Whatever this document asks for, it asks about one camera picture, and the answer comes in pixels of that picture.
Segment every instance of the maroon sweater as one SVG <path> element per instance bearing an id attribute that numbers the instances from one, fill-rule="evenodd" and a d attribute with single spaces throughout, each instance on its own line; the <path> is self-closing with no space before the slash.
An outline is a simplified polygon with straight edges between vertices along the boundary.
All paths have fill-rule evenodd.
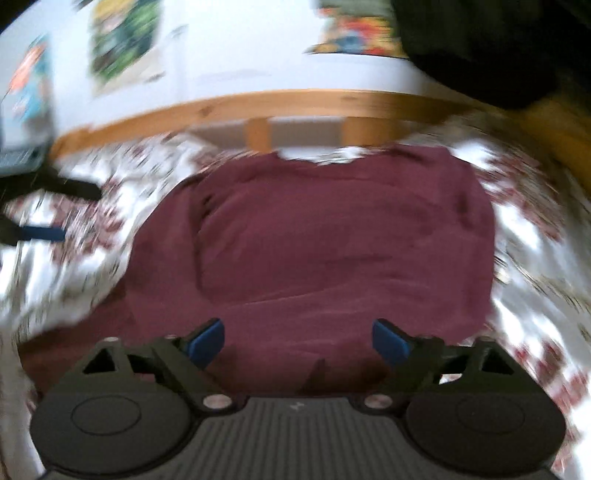
<path id="1" fill-rule="evenodd" d="M 104 337 L 136 344 L 219 317 L 226 346 L 208 371 L 231 393 L 364 390 L 387 372 L 376 318 L 448 342 L 479 331 L 494 236 L 471 166 L 445 148 L 241 158 L 170 193 L 109 298 L 22 345 L 22 363 L 46 390 Z"/>

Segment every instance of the screw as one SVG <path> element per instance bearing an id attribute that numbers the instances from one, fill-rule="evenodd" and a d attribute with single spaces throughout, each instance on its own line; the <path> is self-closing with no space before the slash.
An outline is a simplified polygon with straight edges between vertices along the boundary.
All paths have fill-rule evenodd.
<path id="1" fill-rule="evenodd" d="M 365 397 L 364 403 L 367 408 L 371 408 L 372 410 L 385 410 L 386 408 L 390 408 L 393 402 L 389 396 L 376 393 Z"/>
<path id="2" fill-rule="evenodd" d="M 208 395 L 203 399 L 203 405 L 210 410 L 225 410 L 232 405 L 232 399 L 227 395 Z"/>

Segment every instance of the floral bedsheet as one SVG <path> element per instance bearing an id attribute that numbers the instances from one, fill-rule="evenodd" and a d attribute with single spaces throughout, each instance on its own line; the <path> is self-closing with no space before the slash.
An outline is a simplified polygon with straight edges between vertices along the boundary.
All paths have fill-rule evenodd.
<path id="1" fill-rule="evenodd" d="M 591 247 L 584 241 L 591 204 L 568 171 L 489 114 L 454 117 L 405 143 L 445 145 L 475 166 L 498 223 L 494 314 L 482 333 L 565 414 L 569 431 L 554 471 L 567 480 L 591 478 L 583 454 L 591 447 Z M 350 147 L 303 160 L 348 163 L 366 153 Z M 123 276 L 134 233 L 160 200 L 186 177 L 240 156 L 186 133 L 109 145 L 61 163 L 70 176 L 104 185 L 101 202 L 39 193 L 8 206 L 19 221 L 68 233 L 63 244 L 0 248 L 0 480 L 43 472 L 28 434 L 34 389 L 15 345 L 83 318 Z"/>

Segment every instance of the comic book poster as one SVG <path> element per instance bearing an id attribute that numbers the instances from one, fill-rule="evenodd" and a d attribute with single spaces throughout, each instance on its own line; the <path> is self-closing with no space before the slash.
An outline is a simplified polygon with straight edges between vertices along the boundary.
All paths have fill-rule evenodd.
<path id="1" fill-rule="evenodd" d="M 96 0 L 90 74 L 95 96 L 164 74 L 157 39 L 161 0 Z"/>
<path id="2" fill-rule="evenodd" d="M 320 41 L 308 53 L 406 58 L 389 0 L 320 0 Z"/>
<path id="3" fill-rule="evenodd" d="M 10 102 L 13 105 L 12 117 L 18 122 L 47 116 L 50 111 L 51 75 L 48 57 L 47 37 L 39 37 L 29 46 L 12 76 L 7 95 L 14 96 Z"/>

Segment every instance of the wooden bed frame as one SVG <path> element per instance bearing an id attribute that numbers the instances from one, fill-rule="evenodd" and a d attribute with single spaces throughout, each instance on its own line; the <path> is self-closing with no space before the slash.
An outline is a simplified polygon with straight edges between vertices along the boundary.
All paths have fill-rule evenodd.
<path id="1" fill-rule="evenodd" d="M 343 117 L 343 146 L 376 146 L 404 137 L 409 132 L 405 121 L 436 124 L 449 115 L 473 108 L 474 104 L 368 90 L 242 93 L 183 103 L 97 129 L 81 128 L 60 137 L 52 156 L 57 158 L 89 147 L 232 121 L 244 121 L 249 149 L 266 153 L 273 149 L 269 119 L 298 116 Z M 556 99 L 544 100 L 508 116 L 569 166 L 591 192 L 591 118 L 579 115 Z"/>

